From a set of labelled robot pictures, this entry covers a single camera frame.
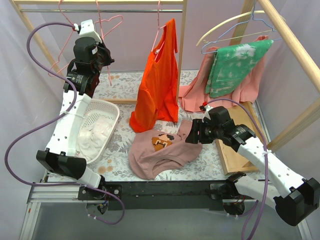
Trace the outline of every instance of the orange dress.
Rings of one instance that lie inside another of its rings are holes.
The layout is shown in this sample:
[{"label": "orange dress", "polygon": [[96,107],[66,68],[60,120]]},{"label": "orange dress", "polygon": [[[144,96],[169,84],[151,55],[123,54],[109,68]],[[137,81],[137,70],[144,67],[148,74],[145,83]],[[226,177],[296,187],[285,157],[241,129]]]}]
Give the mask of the orange dress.
[{"label": "orange dress", "polygon": [[145,66],[135,111],[130,118],[130,126],[136,133],[152,129],[156,120],[178,122],[177,52],[176,21],[171,19],[163,28],[162,38],[150,52]]}]

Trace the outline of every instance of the pink cloth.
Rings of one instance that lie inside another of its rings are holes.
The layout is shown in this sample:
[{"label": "pink cloth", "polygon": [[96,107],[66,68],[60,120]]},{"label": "pink cloth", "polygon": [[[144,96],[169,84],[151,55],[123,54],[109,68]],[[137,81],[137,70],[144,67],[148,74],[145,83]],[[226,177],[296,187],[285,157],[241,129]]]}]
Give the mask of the pink cloth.
[{"label": "pink cloth", "polygon": [[142,179],[155,179],[165,171],[180,169],[195,160],[202,144],[186,143],[192,122],[183,120],[177,134],[148,130],[137,133],[129,151],[132,171]]},{"label": "pink cloth", "polygon": [[[255,41],[262,41],[266,39],[268,39],[268,36],[264,35],[259,36]],[[217,49],[218,47],[213,46],[208,50],[214,51]],[[265,69],[266,56],[261,58],[252,71],[232,93],[217,98],[210,98],[209,93],[205,93],[213,60],[214,53],[205,54],[200,70],[195,79],[190,83],[190,85],[180,86],[179,101],[182,109],[188,112],[200,112],[199,106],[201,106],[203,102],[208,102],[213,99],[232,99],[236,102],[249,101],[251,103],[257,99],[261,77]],[[231,108],[235,104],[230,101],[221,100],[212,102],[209,105],[211,107],[224,106],[225,108]]]}]

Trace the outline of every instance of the metal rod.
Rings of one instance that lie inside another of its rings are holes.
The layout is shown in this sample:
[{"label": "metal rod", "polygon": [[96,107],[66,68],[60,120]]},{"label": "metal rod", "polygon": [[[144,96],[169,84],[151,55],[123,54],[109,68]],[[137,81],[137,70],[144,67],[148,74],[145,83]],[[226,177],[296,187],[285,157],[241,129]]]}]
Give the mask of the metal rod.
[{"label": "metal rod", "polygon": [[[21,9],[23,13],[97,13],[97,9],[75,9],[75,10],[57,10],[57,9]],[[156,13],[158,10],[100,10],[101,13]],[[182,9],[159,10],[160,13],[182,13]]]}]

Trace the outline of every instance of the green cloth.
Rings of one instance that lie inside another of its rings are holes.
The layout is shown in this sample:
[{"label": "green cloth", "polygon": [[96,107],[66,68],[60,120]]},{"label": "green cloth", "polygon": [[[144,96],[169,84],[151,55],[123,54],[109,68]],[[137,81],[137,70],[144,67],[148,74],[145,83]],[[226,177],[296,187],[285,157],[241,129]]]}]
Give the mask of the green cloth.
[{"label": "green cloth", "polygon": [[214,53],[213,65],[205,87],[211,98],[232,93],[256,66],[273,40],[222,47]]}]

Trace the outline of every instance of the white plastic basket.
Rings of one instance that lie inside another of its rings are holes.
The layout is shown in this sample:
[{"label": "white plastic basket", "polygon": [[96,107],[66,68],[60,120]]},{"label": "white plastic basket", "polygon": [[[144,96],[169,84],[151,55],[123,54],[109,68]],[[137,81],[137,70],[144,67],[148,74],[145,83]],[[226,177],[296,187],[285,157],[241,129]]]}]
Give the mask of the white plastic basket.
[{"label": "white plastic basket", "polygon": [[94,124],[99,117],[105,117],[109,119],[109,122],[112,123],[112,130],[110,131],[109,136],[106,138],[103,143],[98,155],[90,161],[87,161],[87,164],[92,164],[95,161],[99,161],[104,154],[104,151],[110,141],[112,134],[114,133],[116,126],[118,124],[118,118],[120,115],[119,108],[108,101],[92,99],[89,106],[86,108],[84,113],[84,119],[81,123],[80,129]]}]

